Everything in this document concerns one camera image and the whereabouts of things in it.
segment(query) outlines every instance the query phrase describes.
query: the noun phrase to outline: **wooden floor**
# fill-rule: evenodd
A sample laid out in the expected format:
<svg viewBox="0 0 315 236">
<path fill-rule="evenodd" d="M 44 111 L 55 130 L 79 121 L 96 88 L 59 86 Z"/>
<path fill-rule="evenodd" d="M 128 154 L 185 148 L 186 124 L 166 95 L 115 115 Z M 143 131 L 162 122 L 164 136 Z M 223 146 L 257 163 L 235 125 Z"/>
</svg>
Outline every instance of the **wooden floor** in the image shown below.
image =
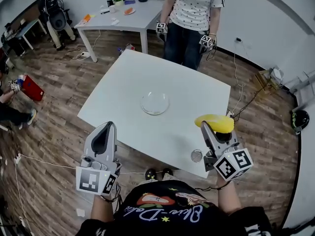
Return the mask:
<svg viewBox="0 0 315 236">
<path fill-rule="evenodd" d="M 91 44 L 98 31 L 87 34 Z M 71 60 L 67 50 L 85 49 L 82 41 L 68 41 L 66 50 L 57 52 L 53 44 L 43 37 L 28 49 L 22 58 L 15 58 L 17 70 L 9 74 L 26 72 L 45 90 L 43 100 L 30 101 L 19 93 L 11 106 L 29 111 L 38 110 L 33 124 L 23 130 L 14 127 L 14 140 L 22 153 L 58 165 L 75 167 L 83 154 L 85 138 L 93 128 L 77 117 L 80 108 L 91 94 L 102 76 L 118 58 L 117 48 L 132 43 L 141 50 L 137 33 L 102 31 L 97 41 L 95 53 L 99 60 Z M 149 53 L 162 56 L 162 44 L 154 34 L 148 34 Z M 73 57 L 79 53 L 72 52 Z M 245 106 L 257 90 L 252 82 L 257 70 L 236 60 L 240 83 L 245 83 L 242 100 L 235 110 Z M 203 58 L 199 71 L 231 85 L 229 109 L 233 109 L 240 95 L 234 78 L 233 57 L 217 52 L 214 59 L 206 62 Z M 298 139 L 290 128 L 289 111 L 293 108 L 293 98 L 283 91 L 257 99 L 241 114 L 236 124 L 236 132 L 243 145 L 248 148 L 254 160 L 254 167 L 237 181 L 237 190 L 243 206 L 263 206 L 271 222 L 280 225 L 293 189 L 296 175 Z M 8 213 L 14 218 L 24 217 L 17 191 L 13 157 L 15 149 L 9 133 L 0 131 L 0 155 L 8 161 L 4 167 L 1 192 L 8 201 Z M 118 156 L 123 163 L 122 172 L 143 172 L 146 168 L 163 169 L 163 163 L 142 153 L 119 144 Z M 17 176 L 21 197 L 31 230 L 35 235 L 74 235 L 84 218 L 78 217 L 76 209 L 85 210 L 89 217 L 92 195 L 75 190 L 75 171 L 34 160 L 22 158 L 17 165 Z M 208 187 L 215 183 L 215 173 L 202 179 L 183 171 L 175 176 L 193 187 Z M 139 182 L 141 174 L 125 174 L 119 177 L 123 198 Z M 216 191 L 202 193 L 213 203 L 217 203 Z"/>
</svg>

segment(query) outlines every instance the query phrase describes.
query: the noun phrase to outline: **helmet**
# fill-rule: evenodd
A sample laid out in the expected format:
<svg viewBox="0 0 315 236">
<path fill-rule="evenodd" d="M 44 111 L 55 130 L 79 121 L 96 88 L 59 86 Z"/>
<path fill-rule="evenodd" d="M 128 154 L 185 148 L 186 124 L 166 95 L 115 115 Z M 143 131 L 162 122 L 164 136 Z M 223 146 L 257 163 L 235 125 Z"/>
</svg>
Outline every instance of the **helmet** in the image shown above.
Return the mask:
<svg viewBox="0 0 315 236">
<path fill-rule="evenodd" d="M 292 113 L 291 126 L 298 135 L 310 122 L 309 114 L 304 110 L 298 110 Z"/>
</svg>

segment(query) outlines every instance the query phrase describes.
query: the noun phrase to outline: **white table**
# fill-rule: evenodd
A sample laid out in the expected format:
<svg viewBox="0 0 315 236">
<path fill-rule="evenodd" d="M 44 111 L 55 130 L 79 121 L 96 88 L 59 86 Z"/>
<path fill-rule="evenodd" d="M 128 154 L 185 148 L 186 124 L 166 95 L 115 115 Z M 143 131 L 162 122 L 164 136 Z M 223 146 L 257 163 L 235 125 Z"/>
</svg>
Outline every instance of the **white table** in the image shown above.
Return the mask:
<svg viewBox="0 0 315 236">
<path fill-rule="evenodd" d="M 40 27 L 42 28 L 43 32 L 47 34 L 47 31 L 45 30 L 43 24 L 39 19 L 35 19 L 31 22 L 29 22 L 18 34 L 15 35 L 16 38 L 21 39 L 24 38 L 25 42 L 29 45 L 29 47 L 34 50 L 33 46 L 30 44 L 30 42 L 26 39 L 25 34 L 36 24 L 39 23 Z"/>
<path fill-rule="evenodd" d="M 148 53 L 148 39 L 147 29 L 157 16 L 161 13 L 164 1 L 160 0 L 148 0 L 147 2 L 136 1 L 134 4 L 128 4 L 123 6 L 116 6 L 117 11 L 115 13 L 101 14 L 99 11 L 95 17 L 91 18 L 86 24 L 75 26 L 78 29 L 80 36 L 91 54 L 91 58 L 94 62 L 97 62 L 95 53 L 84 33 L 85 30 L 127 30 L 140 33 L 142 52 Z M 124 11 L 130 7 L 134 8 L 136 12 L 125 16 Z M 118 19 L 120 22 L 117 25 L 111 25 L 112 18 Z"/>
<path fill-rule="evenodd" d="M 169 96 L 161 115 L 141 109 L 149 92 Z M 78 117 L 94 127 L 113 121 L 117 139 L 159 161 L 207 177 L 204 162 L 194 163 L 191 152 L 208 152 L 194 120 L 205 114 L 225 115 L 230 86 L 176 63 L 125 50 L 87 99 Z"/>
</svg>

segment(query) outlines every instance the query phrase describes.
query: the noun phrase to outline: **white polka dot shirt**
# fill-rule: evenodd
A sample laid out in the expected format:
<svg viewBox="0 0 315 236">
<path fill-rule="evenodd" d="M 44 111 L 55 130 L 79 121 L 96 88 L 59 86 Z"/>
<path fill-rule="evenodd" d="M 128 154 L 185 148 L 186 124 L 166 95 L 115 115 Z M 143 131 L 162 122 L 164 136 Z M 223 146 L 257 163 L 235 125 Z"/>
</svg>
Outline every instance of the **white polka dot shirt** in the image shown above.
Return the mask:
<svg viewBox="0 0 315 236">
<path fill-rule="evenodd" d="M 224 7 L 224 0 L 175 0 L 170 19 L 190 30 L 209 29 L 210 8 Z"/>
</svg>

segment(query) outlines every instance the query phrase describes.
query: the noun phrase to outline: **yellow sponge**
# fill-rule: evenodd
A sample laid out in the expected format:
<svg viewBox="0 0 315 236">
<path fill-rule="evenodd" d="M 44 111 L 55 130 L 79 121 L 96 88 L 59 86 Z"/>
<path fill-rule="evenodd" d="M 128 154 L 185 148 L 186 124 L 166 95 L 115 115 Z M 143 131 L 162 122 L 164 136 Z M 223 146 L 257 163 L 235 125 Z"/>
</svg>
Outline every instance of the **yellow sponge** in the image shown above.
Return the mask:
<svg viewBox="0 0 315 236">
<path fill-rule="evenodd" d="M 204 115 L 195 120 L 195 124 L 200 127 L 202 121 L 206 121 L 213 131 L 219 133 L 231 133 L 234 129 L 234 120 L 227 116 L 220 115 Z"/>
</svg>

